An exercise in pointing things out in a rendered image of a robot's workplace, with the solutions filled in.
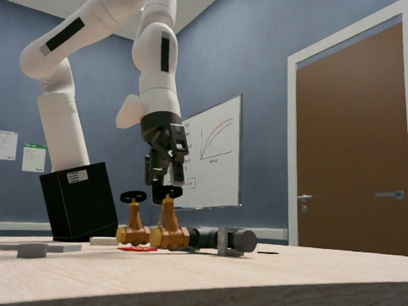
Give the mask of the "red tag with gold chain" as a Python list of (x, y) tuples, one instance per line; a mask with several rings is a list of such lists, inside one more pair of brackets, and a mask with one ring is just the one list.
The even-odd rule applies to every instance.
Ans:
[[(161, 226), (161, 219), (162, 219), (162, 212), (163, 212), (163, 202), (161, 203), (162, 204), (162, 206), (161, 206), (161, 209), (160, 209), (160, 214), (159, 214), (159, 221), (160, 221), (160, 223), (159, 223), (159, 221), (158, 221), (158, 224), (160, 224), (160, 226)], [(162, 210), (162, 211), (161, 211)], [(160, 219), (160, 217), (161, 217), (161, 219)], [(157, 226), (158, 226), (158, 224), (157, 224)], [(160, 227), (160, 226), (158, 226), (158, 228)], [(153, 248), (150, 248), (150, 246), (149, 247), (147, 247), (147, 246), (140, 246), (140, 245), (138, 245), (138, 247), (133, 247), (133, 246), (130, 246), (130, 247), (123, 247), (123, 248), (117, 248), (118, 250), (129, 250), (129, 251), (135, 251), (135, 252), (150, 252), (150, 251), (157, 251), (157, 249), (153, 249)]]

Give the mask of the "brass valve manifold with black handwheels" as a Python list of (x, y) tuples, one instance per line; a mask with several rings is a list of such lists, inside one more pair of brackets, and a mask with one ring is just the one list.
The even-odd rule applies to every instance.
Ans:
[[(152, 190), (152, 197), (157, 200), (175, 199), (182, 195), (182, 187), (173, 187), (172, 185), (164, 185)], [(147, 194), (144, 191), (127, 191), (120, 195), (121, 202), (130, 203), (130, 219), (128, 226), (117, 229), (115, 237), (117, 243), (131, 244), (131, 246), (137, 247), (140, 244), (146, 245), (150, 242), (151, 247), (156, 247), (156, 249), (166, 247), (171, 252), (176, 249), (179, 251), (217, 250), (218, 247), (217, 255), (224, 257), (244, 257), (245, 252), (251, 253), (256, 249), (258, 243), (256, 234), (241, 227), (226, 228), (222, 226), (218, 229), (208, 229), (198, 226), (179, 226), (177, 217), (174, 215), (173, 199), (163, 200), (163, 227), (149, 229), (148, 226), (144, 226), (142, 228), (141, 218), (139, 218), (139, 203), (137, 202), (143, 202), (146, 198)]]

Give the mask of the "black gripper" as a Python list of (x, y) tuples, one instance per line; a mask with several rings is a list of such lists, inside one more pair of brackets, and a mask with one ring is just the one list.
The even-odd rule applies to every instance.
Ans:
[[(182, 187), (185, 184), (183, 164), (189, 150), (184, 125), (181, 125), (180, 116), (170, 111), (149, 113), (140, 122), (141, 137), (151, 146), (149, 156), (145, 155), (144, 158), (145, 185), (151, 188), (152, 204), (162, 205), (163, 200), (152, 197), (152, 190), (163, 186), (168, 166), (171, 185)], [(177, 144), (181, 144), (182, 148)]]

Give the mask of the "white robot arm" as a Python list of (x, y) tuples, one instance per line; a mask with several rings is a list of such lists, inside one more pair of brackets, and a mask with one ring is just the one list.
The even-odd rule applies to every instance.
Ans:
[(177, 1), (88, 0), (59, 26), (29, 44), (19, 59), (22, 72), (41, 81), (42, 95), (36, 103), (54, 172), (89, 165), (67, 56), (110, 36), (142, 8), (132, 48), (133, 62), (141, 71), (140, 97), (127, 96), (116, 126), (129, 128), (156, 111), (181, 117), (174, 80), (178, 45), (172, 31)]

